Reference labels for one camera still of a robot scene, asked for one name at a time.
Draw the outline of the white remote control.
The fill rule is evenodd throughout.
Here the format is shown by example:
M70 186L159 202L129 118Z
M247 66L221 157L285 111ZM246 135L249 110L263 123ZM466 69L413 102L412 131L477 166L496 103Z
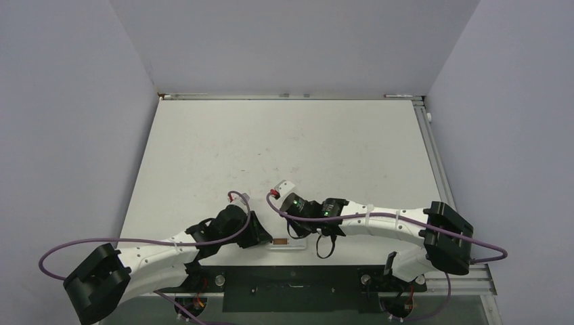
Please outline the white remote control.
M266 248L271 251L303 251L307 249L307 240L305 238L273 238Z

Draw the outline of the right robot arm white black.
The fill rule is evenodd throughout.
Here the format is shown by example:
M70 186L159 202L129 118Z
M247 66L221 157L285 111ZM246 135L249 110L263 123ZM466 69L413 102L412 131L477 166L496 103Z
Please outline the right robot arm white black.
M474 228L444 202L433 201L418 209L386 209L344 198L305 200L294 192L286 196L269 193L266 200L277 214L295 224L296 232L408 243L409 249L389 254L382 272L384 284L392 290L428 272L469 273Z

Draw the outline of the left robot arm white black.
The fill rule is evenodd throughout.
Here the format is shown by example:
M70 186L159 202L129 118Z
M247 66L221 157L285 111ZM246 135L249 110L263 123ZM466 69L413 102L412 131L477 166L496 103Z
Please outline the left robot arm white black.
M201 259L225 244L250 248L272 241L253 211L227 205L215 218L190 226L162 244L115 249L98 246L64 280L64 289L82 324L95 324L121 303L164 288L196 290Z

